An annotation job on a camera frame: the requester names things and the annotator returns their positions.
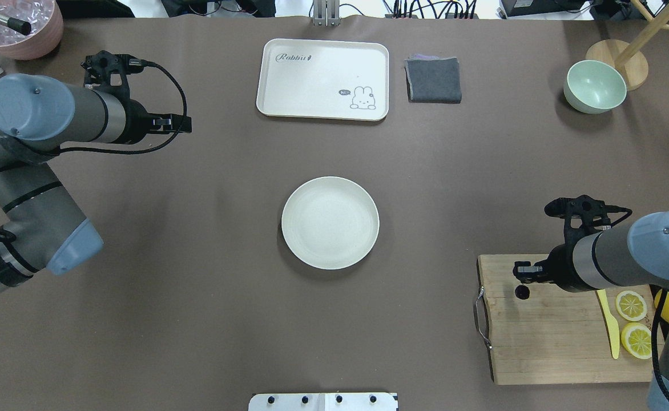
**round plate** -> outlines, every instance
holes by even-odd
[[[378,208],[362,187],[342,177],[309,180],[288,198],[281,231],[301,261],[324,270],[349,267],[378,239]]]

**brown table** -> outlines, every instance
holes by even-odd
[[[562,222],[543,214],[553,198],[669,209],[669,33],[643,50],[647,83],[590,116],[562,99],[567,69],[641,22],[308,24],[68,21],[56,54],[0,59],[75,84],[100,49],[159,62],[187,92],[195,130],[155,154],[52,162],[106,247],[0,295],[0,409],[233,411],[252,393],[333,390],[397,392],[404,410],[642,409],[643,384],[494,385],[471,305],[477,255],[562,242]],[[386,45],[389,115],[259,114],[261,52],[275,37]],[[459,57],[461,104],[408,102],[402,61],[415,53]],[[149,111],[179,110],[154,70],[132,87]],[[298,261],[279,227],[288,195],[322,175],[361,184],[381,215],[369,256],[337,272]]]

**wooden stand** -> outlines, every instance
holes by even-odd
[[[642,13],[644,18],[649,21],[647,27],[631,43],[621,40],[603,40],[588,49],[586,52],[587,60],[599,60],[615,68],[626,81],[627,90],[635,90],[647,81],[648,68],[647,58],[639,51],[643,45],[647,44],[661,29],[669,30],[669,4],[666,5],[661,13],[653,18],[643,7],[639,0],[631,0],[634,6]]]

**yellow knife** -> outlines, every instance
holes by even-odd
[[[608,330],[608,342],[611,343],[611,357],[614,360],[619,359],[619,322],[616,321],[614,315],[608,309],[608,299],[606,298],[605,289],[596,289],[596,296],[601,302],[601,310],[603,311],[603,319],[606,320],[606,329]]]

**metal rod with black tip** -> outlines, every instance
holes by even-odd
[[[27,36],[32,31],[32,27],[30,23],[27,23],[27,21],[19,20],[17,18],[13,18],[10,16],[6,16],[2,13],[0,13],[0,24],[9,27],[13,29],[14,31],[17,31],[18,33],[22,34],[23,36]]]

